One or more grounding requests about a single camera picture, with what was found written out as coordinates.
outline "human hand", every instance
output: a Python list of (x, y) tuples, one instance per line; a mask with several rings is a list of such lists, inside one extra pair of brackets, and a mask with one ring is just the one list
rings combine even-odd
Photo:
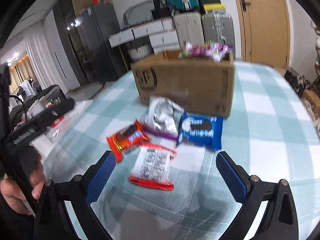
[[(39, 199), (43, 184), (45, 182), (41, 158), (41, 155), (36, 153), (36, 167), (33, 173), (30, 175), (30, 182), (34, 184), (32, 196), (35, 199)], [(22, 193), (18, 184), (13, 179), (9, 179), (7, 174), (5, 174), (4, 179), (0, 182), (0, 191), (4, 200), (15, 212), (22, 215), (31, 215), (31, 212), (21, 201), (26, 200), (26, 197)]]

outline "black cable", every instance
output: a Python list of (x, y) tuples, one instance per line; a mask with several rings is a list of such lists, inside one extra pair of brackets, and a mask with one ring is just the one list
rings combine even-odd
[(9, 95), (9, 98), (15, 98), (15, 99), (17, 99), (17, 100), (19, 100), (19, 101), (21, 102), (22, 107), (23, 107), (23, 110), (24, 110), (24, 113), (25, 113), (25, 115), (26, 115), (26, 121), (28, 121), (28, 113), (27, 113), (27, 111), (26, 111), (26, 107), (24, 106), (24, 103), (23, 103), (23, 101), (21, 100), (21, 98), (19, 98), (19, 97), (17, 97), (17, 96), (14, 96), (14, 95)]

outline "beige curtain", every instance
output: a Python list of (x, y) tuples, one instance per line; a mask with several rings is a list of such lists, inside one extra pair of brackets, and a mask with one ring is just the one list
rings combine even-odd
[(36, 75), (33, 72), (29, 56), (26, 55), (25, 57), (20, 59), (13, 67), (10, 67), (10, 92), (15, 92), (20, 84), (28, 77), (32, 78), (34, 81), (37, 80)]

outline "screw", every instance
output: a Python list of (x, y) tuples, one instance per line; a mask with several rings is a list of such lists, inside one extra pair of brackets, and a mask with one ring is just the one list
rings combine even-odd
[(252, 175), (252, 176), (250, 177), (250, 179), (251, 179), (252, 181), (254, 181), (254, 182), (258, 182), (258, 181), (259, 181), (259, 177), (256, 176), (256, 175)]
[(46, 186), (50, 186), (50, 185), (51, 185), (51, 182), (52, 182), (51, 179), (47, 179), (44, 184), (45, 184)]
[(76, 175), (73, 177), (74, 181), (81, 181), (81, 179), (82, 179), (82, 175)]
[(281, 179), (281, 184), (283, 186), (287, 186), (288, 185), (288, 182), (285, 180), (285, 179)]

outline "door frame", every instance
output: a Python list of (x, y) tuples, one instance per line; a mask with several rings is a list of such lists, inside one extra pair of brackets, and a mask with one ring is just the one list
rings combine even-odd
[[(289, 18), (289, 11), (288, 11), (288, 4), (287, 4), (287, 0), (283, 0), (284, 1), (284, 7), (286, 10), (286, 17), (287, 17), (287, 24), (288, 24), (288, 51), (287, 51), (287, 61), (286, 61), (286, 69), (289, 66), (289, 57), (290, 57), (290, 49), (291, 49), (291, 31), (290, 31), (290, 18)], [(245, 46), (246, 46), (246, 42), (250, 42), (250, 41), (246, 41), (245, 40), (245, 34), (244, 34), (244, 17), (243, 17), (243, 11), (242, 11), (242, 4), (241, 4), (241, 0), (236, 0), (236, 4), (237, 4), (237, 9), (238, 9), (238, 15), (239, 15), (239, 23), (240, 23), (240, 34), (241, 34), (241, 57), (242, 60), (245, 61)]]

